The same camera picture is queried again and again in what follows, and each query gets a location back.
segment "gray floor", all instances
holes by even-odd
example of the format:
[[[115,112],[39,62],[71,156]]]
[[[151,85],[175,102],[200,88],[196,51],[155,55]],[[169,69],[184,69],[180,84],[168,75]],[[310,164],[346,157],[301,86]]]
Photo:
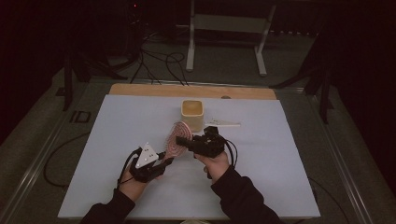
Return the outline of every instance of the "gray floor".
[[[295,75],[313,41],[303,36],[270,35],[263,53],[269,75],[259,77],[249,43],[238,46],[219,43],[214,46],[203,40],[201,45],[197,43],[194,70],[185,73],[185,77],[190,84],[266,88]],[[143,48],[164,54],[181,52],[187,55],[187,44],[183,39],[149,41]],[[162,83],[177,84],[164,62],[148,55],[145,55],[144,62]],[[181,64],[184,69],[185,59]],[[134,64],[120,72],[129,78],[125,82],[129,82],[137,66]],[[177,63],[171,64],[170,68],[179,78],[182,77]],[[6,215],[2,216],[0,223],[78,223],[78,220],[57,218],[65,189],[49,185],[42,175],[42,166],[31,165],[45,161],[50,155],[47,151],[59,148],[49,162],[48,176],[56,183],[69,183],[88,138],[82,134],[90,131],[105,94],[118,81],[93,77],[88,84],[76,82],[75,101],[69,111],[63,112],[64,99],[55,96],[63,85],[62,74],[63,70],[54,76],[51,89],[0,147],[0,208]],[[135,82],[150,82],[146,69],[139,71]],[[302,223],[396,223],[396,200],[378,172],[336,88],[331,89],[330,123],[324,125],[318,118],[316,98],[305,96],[301,91],[305,82],[302,80],[285,90],[276,91],[304,168],[318,196],[321,217]],[[73,110],[92,112],[90,122],[68,122]],[[32,180],[32,185],[23,181],[26,179]]]

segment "metal frame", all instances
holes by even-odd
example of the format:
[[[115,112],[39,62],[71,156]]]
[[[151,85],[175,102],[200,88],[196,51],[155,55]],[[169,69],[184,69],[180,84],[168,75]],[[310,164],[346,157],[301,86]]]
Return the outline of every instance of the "metal frame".
[[[191,0],[190,44],[189,51],[187,53],[186,65],[186,70],[188,72],[191,72],[194,67],[194,32],[195,29],[202,29],[262,34],[262,40],[260,44],[254,48],[254,53],[256,55],[257,65],[259,67],[259,75],[261,77],[267,76],[264,59],[262,57],[262,50],[271,27],[272,18],[274,17],[276,11],[276,5],[272,5],[268,17],[262,19],[195,14],[194,5],[195,0]]]
[[[47,157],[50,155],[50,152],[53,150],[54,145],[58,140],[62,127],[72,115],[78,104],[79,99],[81,99],[87,86],[88,83],[82,83],[81,86],[78,87],[75,94],[77,100],[72,102],[69,109],[67,111],[64,111],[58,118],[46,142],[44,143],[42,148],[40,148],[37,156],[27,168],[21,179],[21,182],[15,189],[13,195],[8,200],[4,210],[0,214],[1,224],[12,223],[12,220],[15,218],[15,216],[18,214],[19,210],[23,206],[23,203],[25,202],[27,196],[29,195],[29,192],[33,188],[35,181],[38,179],[42,169],[44,168]]]
[[[341,151],[337,146],[334,137],[332,136],[332,131],[330,130],[329,126],[323,122],[318,112],[318,99],[316,98],[316,96],[313,95],[307,95],[307,99],[309,104],[311,105],[312,110],[314,111],[315,119],[317,120],[325,135],[325,139],[329,146],[329,151],[332,155],[332,160],[334,161],[334,165],[337,168],[338,174],[340,175],[340,178],[344,184],[346,194],[348,195],[349,200],[355,210],[356,217],[358,218],[359,223],[374,223],[370,216],[370,213],[367,210],[366,205],[364,204],[363,198],[361,197],[361,194],[359,192],[359,188],[356,185],[352,174],[349,172],[344,157],[341,154]]]

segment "white tabletop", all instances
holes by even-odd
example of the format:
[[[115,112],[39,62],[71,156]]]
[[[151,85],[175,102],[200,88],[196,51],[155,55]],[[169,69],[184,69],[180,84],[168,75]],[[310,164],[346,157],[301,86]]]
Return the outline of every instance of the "white tabletop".
[[[59,217],[84,217],[107,203],[128,155],[147,142],[159,153],[186,97],[107,95],[64,198]],[[238,148],[236,171],[249,176],[280,217],[319,217],[283,108],[277,100],[199,98],[205,119],[240,122],[219,128]],[[186,152],[153,180],[128,218],[224,219],[204,166]]]

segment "cable on floor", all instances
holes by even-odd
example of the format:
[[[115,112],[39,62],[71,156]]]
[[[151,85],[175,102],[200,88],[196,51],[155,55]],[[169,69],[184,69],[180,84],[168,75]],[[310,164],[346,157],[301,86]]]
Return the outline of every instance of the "cable on floor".
[[[145,63],[144,63],[144,56],[143,56],[143,55],[146,54],[146,55],[150,56],[150,57],[153,58],[153,59],[156,59],[156,60],[159,60],[159,61],[161,61],[161,62],[164,62],[164,63],[165,63],[165,66],[166,66],[166,69],[168,70],[169,74],[170,74],[172,77],[174,77],[182,86],[185,86],[185,85],[189,86],[189,83],[188,83],[188,81],[187,81],[187,79],[186,79],[186,76],[185,76],[183,67],[182,67],[182,65],[181,65],[181,62],[185,59],[185,56],[184,56],[183,53],[181,53],[181,52],[172,52],[172,53],[166,54],[166,53],[162,53],[162,52],[157,52],[157,51],[152,51],[152,50],[148,50],[148,49],[143,49],[143,45],[144,45],[147,41],[151,41],[151,38],[152,38],[153,36],[157,35],[157,34],[158,34],[158,32],[152,33],[152,34],[150,34],[150,35],[147,35],[147,37],[145,37],[145,38],[143,39],[143,42],[142,42],[142,45],[141,45],[141,48],[140,48],[140,53],[139,53],[139,66],[138,66],[138,68],[136,69],[136,71],[134,72],[134,75],[132,76],[130,83],[133,83],[133,82],[134,82],[134,80],[135,80],[135,78],[136,78],[138,72],[140,71],[140,69],[141,69],[142,66],[143,66],[143,67],[146,68],[146,70],[147,70],[147,72],[148,72],[148,78],[151,79],[151,84],[153,84],[154,80],[156,80],[159,84],[161,84],[160,80],[159,80],[158,78],[156,78],[156,77],[154,76],[154,74],[152,74],[152,73],[150,72],[149,67],[145,65]],[[178,67],[179,67],[179,69],[180,69],[182,78],[177,77],[177,75],[176,75],[176,74],[172,71],[172,69],[170,68],[169,65],[170,65],[170,64],[173,64],[173,63],[177,63],[177,64],[178,64]]]
[[[79,138],[81,138],[81,137],[84,137],[84,136],[86,136],[86,135],[88,135],[88,134],[90,134],[90,133],[91,133],[91,132],[83,133],[83,134],[81,134],[81,135],[79,135],[79,136],[77,136],[77,137],[74,137],[74,138],[72,138],[72,139],[70,139],[70,140],[65,141],[64,143],[60,144],[58,147],[56,147],[55,149],[53,149],[53,151],[49,154],[49,157],[47,158],[47,161],[46,161],[46,163],[45,163],[45,165],[44,165],[44,169],[43,169],[43,176],[44,176],[44,179],[46,180],[47,183],[49,183],[50,185],[52,185],[52,186],[54,186],[54,187],[58,187],[58,188],[62,188],[62,189],[66,189],[66,188],[69,187],[68,184],[58,184],[58,183],[55,183],[54,181],[52,181],[52,180],[49,179],[48,174],[47,174],[48,165],[49,165],[49,163],[50,163],[51,158],[52,158],[52,157],[56,154],[56,152],[58,152],[62,147],[66,146],[67,144],[69,144],[69,143],[71,143],[71,142],[73,142],[73,141],[75,141],[75,140],[77,140],[77,139],[79,139]]]
[[[343,213],[343,216],[344,216],[344,218],[345,218],[345,220],[346,220],[346,223],[349,224],[349,219],[347,218],[346,212],[345,212],[344,209],[341,207],[340,203],[337,202],[337,200],[335,200],[335,198],[330,194],[330,192],[329,192],[326,188],[324,188],[322,185],[320,185],[319,182],[316,181],[315,179],[313,179],[313,178],[311,178],[311,177],[308,177],[308,179],[309,179],[310,181],[314,182],[316,185],[318,185],[321,189],[323,189],[323,190],[327,193],[327,195],[329,195],[329,196],[332,198],[332,200],[335,202],[335,204],[337,204],[337,206],[338,206],[338,208],[340,209],[340,211]],[[294,222],[293,224],[302,223],[302,222],[304,222],[305,220],[306,220],[306,219],[298,220],[297,222]]]

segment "black cable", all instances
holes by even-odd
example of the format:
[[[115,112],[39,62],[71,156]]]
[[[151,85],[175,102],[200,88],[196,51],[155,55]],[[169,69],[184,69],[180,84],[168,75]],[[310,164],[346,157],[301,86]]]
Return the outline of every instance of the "black cable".
[[[226,139],[226,141],[227,141],[227,143],[230,143],[231,145],[233,145],[233,148],[235,149],[235,164],[233,165],[233,168],[235,168],[236,163],[238,162],[238,149],[236,148],[236,146],[233,142],[231,142],[230,140],[227,140],[227,139]]]
[[[344,209],[341,207],[340,203],[337,202],[337,200],[335,200],[335,198],[330,194],[330,192],[328,190],[326,190],[322,185],[320,185],[318,183],[318,181],[316,181],[315,179],[313,179],[311,177],[308,177],[308,179],[310,181],[314,182],[315,184],[317,184],[321,189],[323,189],[332,198],[332,200],[335,202],[335,204],[337,204],[337,206],[340,209],[340,211],[343,213],[344,218],[346,219],[346,223],[349,223],[349,219],[347,218],[347,214],[345,213]],[[295,222],[294,224],[301,223],[303,221],[304,221],[304,219],[303,220],[299,220],[299,221]]]
[[[144,59],[143,59],[143,54],[142,54],[142,65],[146,68],[146,71],[148,72],[148,78],[150,78],[151,79],[151,84],[154,82],[154,79],[161,85],[161,81],[158,79],[158,78],[156,78],[150,71],[149,71],[149,68],[148,68],[148,66],[144,63]]]
[[[167,68],[168,72],[171,74],[171,76],[174,77],[178,82],[180,82],[181,85],[184,86],[185,84],[183,83],[183,81],[182,81],[180,78],[178,78],[178,77],[172,72],[172,70],[171,70],[170,67],[169,67],[169,63],[177,63],[178,66],[179,66],[179,68],[180,68],[181,74],[182,74],[182,76],[183,76],[184,82],[186,83],[187,86],[189,86],[189,83],[187,82],[187,79],[186,79],[186,76],[185,76],[185,74],[184,74],[183,68],[182,68],[182,66],[181,66],[181,62],[182,62],[182,61],[184,60],[184,58],[185,58],[183,53],[180,53],[180,52],[172,52],[172,53],[170,53],[170,54],[165,54],[165,53],[160,53],[160,52],[156,52],[156,51],[150,51],[150,50],[147,50],[147,49],[142,49],[142,51],[143,51],[143,53],[146,53],[148,56],[150,56],[150,57],[152,57],[152,58],[154,58],[154,59],[157,59],[157,60],[159,60],[159,61],[165,62],[166,68]],[[157,56],[155,56],[154,54],[159,54],[159,55],[165,56],[165,59],[162,59],[162,58],[160,58],[160,57],[157,57]],[[177,58],[175,58],[173,55],[181,55],[181,59],[177,59]]]
[[[124,163],[124,165],[123,165],[123,167],[122,167],[122,171],[121,171],[121,174],[120,174],[120,178],[117,180],[117,189],[120,187],[121,184],[126,183],[126,182],[128,182],[128,181],[130,181],[130,180],[133,179],[133,177],[132,177],[132,178],[129,178],[129,179],[125,180],[125,181],[121,181],[121,180],[122,180],[122,176],[123,176],[123,174],[124,174],[124,172],[125,172],[125,169],[126,169],[126,167],[128,166],[129,160],[132,158],[132,156],[133,156],[134,154],[136,154],[135,151],[133,151],[133,152],[128,156],[128,158],[126,159],[126,161],[125,161],[125,163]]]
[[[235,167],[235,166],[234,166],[234,162],[233,162],[233,152],[231,151],[230,145],[227,143],[227,140],[225,140],[224,144],[227,146],[228,151],[230,152],[231,165],[232,165],[233,167]]]
[[[81,138],[81,137],[83,137],[83,136],[85,136],[85,135],[88,135],[88,134],[90,134],[90,133],[91,133],[91,132],[83,133],[83,134],[81,134],[81,135],[79,135],[79,136],[77,136],[77,137],[74,137],[74,138],[72,138],[72,139],[70,139],[70,140],[68,140],[68,141],[65,141],[65,142],[62,143],[60,146],[56,147],[56,148],[49,154],[49,157],[47,158],[47,161],[46,161],[46,163],[44,164],[44,169],[43,169],[43,176],[44,176],[44,179],[47,181],[47,183],[51,184],[51,185],[54,186],[54,187],[59,187],[59,188],[63,188],[63,189],[69,187],[68,184],[57,184],[57,183],[51,181],[51,180],[48,178],[48,175],[47,175],[47,167],[48,167],[48,164],[49,164],[49,162],[50,162],[50,159],[53,157],[53,155],[55,155],[55,153],[56,153],[57,151],[59,151],[59,149],[61,149],[61,148],[64,147],[65,145],[67,145],[67,144],[69,144],[69,143],[71,143],[71,142],[73,142],[73,141],[75,141],[75,140],[77,140],[77,139],[79,139],[79,138]]]

